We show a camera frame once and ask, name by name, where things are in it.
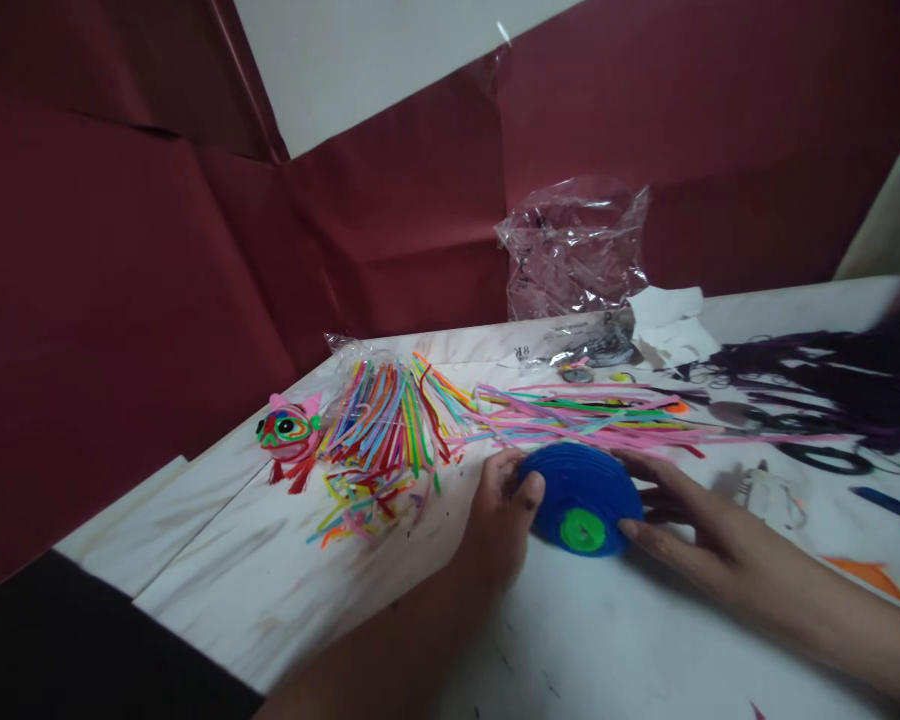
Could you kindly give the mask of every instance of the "maroon paper backdrop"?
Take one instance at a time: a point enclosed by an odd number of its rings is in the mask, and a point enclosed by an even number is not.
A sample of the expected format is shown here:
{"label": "maroon paper backdrop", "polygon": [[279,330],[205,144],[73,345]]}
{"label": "maroon paper backdrop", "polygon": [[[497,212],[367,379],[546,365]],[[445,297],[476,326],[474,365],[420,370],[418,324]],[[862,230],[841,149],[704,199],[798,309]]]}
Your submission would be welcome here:
{"label": "maroon paper backdrop", "polygon": [[289,158],[233,0],[0,0],[0,92]]}
{"label": "maroon paper backdrop", "polygon": [[0,579],[323,331],[505,319],[534,188],[652,183],[651,281],[718,294],[829,279],[900,150],[900,0],[588,0],[279,166],[232,2],[129,7],[0,3]]}
{"label": "maroon paper backdrop", "polygon": [[298,375],[189,143],[0,98],[0,579]]}

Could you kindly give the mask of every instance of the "blue marker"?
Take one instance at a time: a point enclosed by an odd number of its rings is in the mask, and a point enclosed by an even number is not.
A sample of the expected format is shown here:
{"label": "blue marker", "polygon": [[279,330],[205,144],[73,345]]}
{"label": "blue marker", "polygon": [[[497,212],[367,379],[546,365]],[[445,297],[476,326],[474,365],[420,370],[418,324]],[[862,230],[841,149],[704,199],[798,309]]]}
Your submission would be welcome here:
{"label": "blue marker", "polygon": [[890,512],[900,516],[900,501],[896,498],[892,498],[889,495],[884,495],[879,490],[874,490],[873,488],[867,487],[850,488],[850,492],[859,495],[864,500],[869,500],[875,505],[879,505],[884,510],[889,510]]}

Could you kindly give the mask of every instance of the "table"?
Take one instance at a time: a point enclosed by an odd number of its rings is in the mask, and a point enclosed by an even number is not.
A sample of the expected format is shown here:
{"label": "table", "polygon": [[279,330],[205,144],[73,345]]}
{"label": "table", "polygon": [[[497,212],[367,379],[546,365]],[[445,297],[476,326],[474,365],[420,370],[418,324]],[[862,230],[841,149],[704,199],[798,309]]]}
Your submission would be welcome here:
{"label": "table", "polygon": [[[701,321],[719,342],[859,331],[875,324],[899,293],[900,278],[869,278],[710,298]],[[539,339],[549,325],[529,321],[372,344],[401,355],[418,350],[467,389],[478,380],[508,388],[554,378],[549,370],[520,370],[513,357],[514,348]],[[299,401],[329,392],[339,384],[335,365],[329,359],[284,394]],[[638,381],[648,377],[632,372]],[[660,384],[659,375],[654,380]],[[719,395],[734,399],[736,392]],[[267,484],[269,462],[253,433],[265,413],[194,462],[178,462],[59,546],[260,692],[450,558],[483,458],[493,452],[489,441],[471,446],[454,476],[441,473],[444,493],[419,527],[398,528],[375,551],[356,538],[321,551],[306,539],[330,501],[317,482],[299,496]],[[706,486],[764,458],[776,474],[805,476],[810,549],[885,562],[900,586],[900,518],[849,493],[859,478],[813,470],[763,443],[711,446],[705,460],[674,452]],[[875,473],[866,484],[900,499],[900,477]],[[651,559],[635,552],[579,558],[531,538],[522,575],[450,678],[437,715],[751,718],[751,702],[771,720],[882,716],[859,689],[735,624]]]}

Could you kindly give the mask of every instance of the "pipe cleaner craft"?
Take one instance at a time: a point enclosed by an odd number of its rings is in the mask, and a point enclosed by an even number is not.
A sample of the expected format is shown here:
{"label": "pipe cleaner craft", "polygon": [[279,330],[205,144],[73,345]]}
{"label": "pipe cleaner craft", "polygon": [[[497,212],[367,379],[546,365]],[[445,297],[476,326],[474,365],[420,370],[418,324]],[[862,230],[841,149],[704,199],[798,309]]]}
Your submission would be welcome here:
{"label": "pipe cleaner craft", "polygon": [[[317,393],[302,403],[291,403],[274,393],[270,396],[270,413],[257,424],[257,441],[273,457],[270,484],[286,478],[290,481],[290,495],[303,492],[317,462],[320,399],[321,394]],[[286,472],[284,463],[292,463]]]}

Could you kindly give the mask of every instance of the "white tissue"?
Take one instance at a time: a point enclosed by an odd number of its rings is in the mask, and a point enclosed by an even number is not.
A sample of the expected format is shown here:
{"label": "white tissue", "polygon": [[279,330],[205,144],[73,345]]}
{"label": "white tissue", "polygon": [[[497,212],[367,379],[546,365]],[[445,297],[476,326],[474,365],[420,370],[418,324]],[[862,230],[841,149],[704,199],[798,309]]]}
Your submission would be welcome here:
{"label": "white tissue", "polygon": [[694,360],[706,360],[720,345],[697,319],[703,309],[700,288],[662,290],[648,287],[630,298],[633,344],[659,370]]}

